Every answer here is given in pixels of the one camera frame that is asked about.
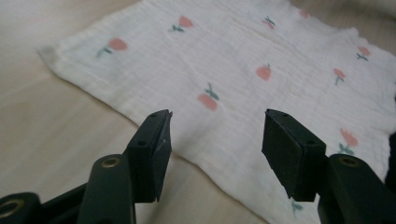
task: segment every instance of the white cloth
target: white cloth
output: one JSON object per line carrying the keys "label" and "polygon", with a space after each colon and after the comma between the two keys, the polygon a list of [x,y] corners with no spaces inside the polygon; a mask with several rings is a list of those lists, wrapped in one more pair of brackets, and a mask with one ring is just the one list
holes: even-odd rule
{"label": "white cloth", "polygon": [[173,150],[271,223],[318,212],[287,198],[261,153],[267,108],[294,116],[327,155],[343,148],[382,179],[388,170],[396,58],[288,1],[146,0],[39,54],[137,124],[173,111]]}

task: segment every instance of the black object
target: black object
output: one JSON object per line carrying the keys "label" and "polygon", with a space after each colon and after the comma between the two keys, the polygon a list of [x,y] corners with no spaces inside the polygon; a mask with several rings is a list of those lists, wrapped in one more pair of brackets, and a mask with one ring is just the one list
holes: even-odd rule
{"label": "black object", "polygon": [[320,196],[322,223],[396,223],[396,195],[356,157],[326,157],[326,145],[292,116],[266,111],[262,153],[289,197]]}
{"label": "black object", "polygon": [[87,184],[43,204],[30,192],[0,199],[0,223],[135,224],[135,203],[160,200],[172,151],[171,117],[168,110],[149,115],[122,155],[94,163]]}

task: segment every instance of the wooden floor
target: wooden floor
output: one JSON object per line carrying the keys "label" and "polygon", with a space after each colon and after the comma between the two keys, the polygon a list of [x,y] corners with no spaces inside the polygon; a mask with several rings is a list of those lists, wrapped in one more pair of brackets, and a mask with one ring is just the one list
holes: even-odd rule
{"label": "wooden floor", "polygon": [[[53,75],[35,48],[83,30],[132,2],[0,2],[0,197],[34,191],[47,201],[86,182],[96,159],[125,149],[136,126]],[[332,26],[357,27],[370,43],[396,55],[392,7],[373,9],[357,0],[291,2]],[[139,204],[137,219],[138,223],[265,223],[176,155],[170,160],[161,202]]]}

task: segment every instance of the muslin cloth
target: muslin cloth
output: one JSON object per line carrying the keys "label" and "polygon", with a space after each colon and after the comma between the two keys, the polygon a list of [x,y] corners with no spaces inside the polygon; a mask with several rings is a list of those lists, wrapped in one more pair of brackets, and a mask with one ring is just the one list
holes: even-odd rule
{"label": "muslin cloth", "polygon": [[396,58],[288,1],[146,0],[38,52],[137,124],[173,111],[174,151],[270,223],[318,223],[318,212],[288,199],[261,153],[267,108],[294,116],[327,155],[387,173]]}

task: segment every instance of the light wood surface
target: light wood surface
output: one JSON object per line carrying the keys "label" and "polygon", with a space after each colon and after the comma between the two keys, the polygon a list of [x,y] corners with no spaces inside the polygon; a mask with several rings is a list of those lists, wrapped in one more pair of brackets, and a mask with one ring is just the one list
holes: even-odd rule
{"label": "light wood surface", "polygon": [[[45,202],[86,182],[100,157],[125,149],[137,127],[53,75],[35,48],[81,31],[133,2],[0,2],[0,197],[33,191]],[[371,10],[359,1],[291,2],[330,25],[358,27],[372,44],[396,55],[392,10]],[[265,223],[176,155],[171,157],[160,203],[139,204],[136,209],[138,223]]]}

